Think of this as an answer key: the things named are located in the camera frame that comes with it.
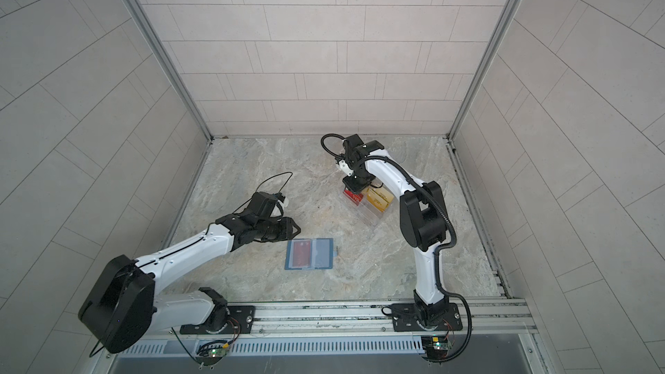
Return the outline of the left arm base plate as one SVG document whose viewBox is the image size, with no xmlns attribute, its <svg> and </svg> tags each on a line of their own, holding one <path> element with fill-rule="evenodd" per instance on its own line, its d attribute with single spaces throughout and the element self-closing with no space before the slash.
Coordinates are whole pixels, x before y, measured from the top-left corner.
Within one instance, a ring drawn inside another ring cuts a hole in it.
<svg viewBox="0 0 665 374">
<path fill-rule="evenodd" d="M 248 334 L 254 322 L 254 306 L 226 306 L 218 309 L 201 325 L 183 325 L 179 334 L 183 335 L 237 335 Z"/>
</svg>

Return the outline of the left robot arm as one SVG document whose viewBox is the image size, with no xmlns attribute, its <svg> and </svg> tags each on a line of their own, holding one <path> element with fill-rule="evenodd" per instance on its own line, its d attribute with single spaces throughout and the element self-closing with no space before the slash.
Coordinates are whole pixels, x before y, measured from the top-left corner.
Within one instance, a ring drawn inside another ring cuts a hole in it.
<svg viewBox="0 0 665 374">
<path fill-rule="evenodd" d="M 167 249 L 131 259 L 110 260 L 83 301 L 78 319 L 111 353 L 120 353 L 145 334 L 194 326 L 219 333 L 230 322 L 228 302 L 211 287 L 168 294 L 182 276 L 252 242 L 287 242 L 301 232 L 285 215 L 280 192 L 255 192 L 240 212 L 209 223 L 205 230 Z"/>
</svg>

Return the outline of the clear acrylic card stand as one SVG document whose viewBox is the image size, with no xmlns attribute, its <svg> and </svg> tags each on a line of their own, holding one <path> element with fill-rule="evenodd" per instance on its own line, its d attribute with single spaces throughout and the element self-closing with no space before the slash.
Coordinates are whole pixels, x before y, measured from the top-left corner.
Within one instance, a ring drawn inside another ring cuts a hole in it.
<svg viewBox="0 0 665 374">
<path fill-rule="evenodd" d="M 348 209 L 351 212 L 353 212 L 359 219 L 361 219 L 367 225 L 372 226 L 372 227 L 376 227 L 383 221 L 383 218 L 384 218 L 385 214 L 387 213 L 387 211 L 389 211 L 389 209 L 391 209 L 391 206 L 385 212 L 380 212 L 377 209 L 375 209 L 371 204 L 368 203 L 368 201 L 365 197 L 365 194 L 366 194 L 366 191 L 367 191 L 368 188 L 366 188 L 365 190 L 363 190 L 360 193 L 360 194 L 364 195 L 364 199 L 363 199 L 363 201 L 361 202 L 360 205 L 353 204 L 349 199 L 347 199 L 344 196 L 343 192 L 342 192 L 342 194 L 343 194 L 344 199 L 346 199 L 346 206 L 348 207 Z"/>
</svg>

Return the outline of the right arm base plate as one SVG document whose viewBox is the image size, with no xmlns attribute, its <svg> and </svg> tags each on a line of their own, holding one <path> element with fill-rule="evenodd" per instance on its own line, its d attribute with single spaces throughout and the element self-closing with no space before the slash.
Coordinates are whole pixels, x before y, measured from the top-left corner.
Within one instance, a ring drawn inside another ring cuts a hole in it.
<svg viewBox="0 0 665 374">
<path fill-rule="evenodd" d="M 382 312 L 391 318 L 395 332 L 461 331 L 463 323 L 457 304 L 453 302 L 433 306 L 416 303 L 394 303 L 384 306 Z"/>
</svg>

